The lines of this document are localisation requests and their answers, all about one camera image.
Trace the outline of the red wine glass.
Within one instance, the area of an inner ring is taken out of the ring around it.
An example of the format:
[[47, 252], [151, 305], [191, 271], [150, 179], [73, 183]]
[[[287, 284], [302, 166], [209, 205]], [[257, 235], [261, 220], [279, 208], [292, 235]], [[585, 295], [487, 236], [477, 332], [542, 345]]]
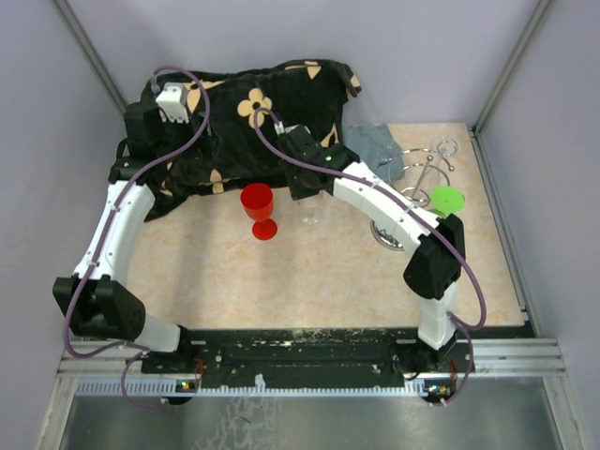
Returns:
[[253, 220], [253, 236], [262, 241], [274, 238], [278, 225], [271, 219], [274, 211], [273, 190], [266, 184], [250, 184], [242, 190], [240, 201], [247, 216]]

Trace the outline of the clear wine glass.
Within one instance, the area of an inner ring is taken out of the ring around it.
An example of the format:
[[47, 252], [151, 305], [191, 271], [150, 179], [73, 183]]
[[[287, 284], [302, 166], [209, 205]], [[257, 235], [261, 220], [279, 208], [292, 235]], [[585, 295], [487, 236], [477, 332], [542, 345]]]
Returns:
[[301, 208], [302, 220], [304, 223], [309, 225], [316, 224], [319, 219], [317, 217], [318, 208], [321, 206], [323, 201], [323, 194], [312, 195], [304, 199], [298, 200], [296, 203]]

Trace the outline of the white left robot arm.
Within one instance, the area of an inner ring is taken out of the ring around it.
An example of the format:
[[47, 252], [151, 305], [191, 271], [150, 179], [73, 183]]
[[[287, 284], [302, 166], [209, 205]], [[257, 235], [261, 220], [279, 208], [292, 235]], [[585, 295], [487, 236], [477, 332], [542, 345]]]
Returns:
[[193, 365], [195, 350], [182, 341], [182, 327], [147, 314], [142, 300], [125, 283], [134, 245], [155, 200], [147, 174], [192, 147], [208, 128], [211, 112], [206, 100], [201, 123], [179, 148], [146, 160], [126, 175], [113, 168], [104, 209], [84, 256], [70, 277], [59, 277], [52, 286], [65, 316], [62, 339], [71, 356], [90, 358], [129, 346], [161, 353], [163, 363], [177, 372]]

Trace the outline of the green wine glass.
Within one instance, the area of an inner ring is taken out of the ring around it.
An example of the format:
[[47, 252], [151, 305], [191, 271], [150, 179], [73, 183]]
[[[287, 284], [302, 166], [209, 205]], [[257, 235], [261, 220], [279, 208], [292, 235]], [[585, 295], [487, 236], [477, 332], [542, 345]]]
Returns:
[[430, 197], [430, 212], [439, 217], [446, 218], [451, 214], [460, 212], [466, 204], [465, 196], [452, 186], [436, 187]]

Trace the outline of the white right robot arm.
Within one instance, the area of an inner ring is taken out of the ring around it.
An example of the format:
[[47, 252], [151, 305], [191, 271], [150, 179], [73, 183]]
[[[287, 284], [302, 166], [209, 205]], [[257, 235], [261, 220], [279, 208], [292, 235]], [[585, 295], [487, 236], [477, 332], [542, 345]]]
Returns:
[[378, 177], [349, 148], [336, 143], [324, 148], [303, 126], [275, 124], [281, 165], [295, 200], [324, 191], [366, 214], [410, 256], [403, 279], [419, 299], [420, 363], [441, 370], [452, 359], [448, 342], [456, 326], [454, 310], [461, 264], [440, 240], [465, 255], [461, 220], [441, 218], [411, 202]]

